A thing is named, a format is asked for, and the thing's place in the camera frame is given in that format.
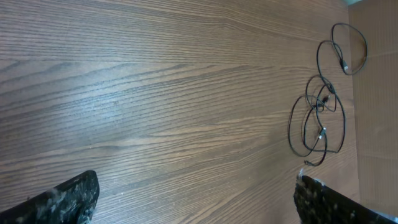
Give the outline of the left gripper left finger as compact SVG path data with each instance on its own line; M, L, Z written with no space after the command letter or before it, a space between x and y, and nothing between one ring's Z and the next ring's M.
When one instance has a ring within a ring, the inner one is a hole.
M97 174L87 170L1 212L1 223L90 223L99 194Z

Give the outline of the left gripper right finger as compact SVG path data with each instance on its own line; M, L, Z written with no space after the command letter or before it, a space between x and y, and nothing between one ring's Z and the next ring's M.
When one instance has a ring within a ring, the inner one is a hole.
M294 204L302 223L397 223L397 217L370 210L307 175L297 176Z

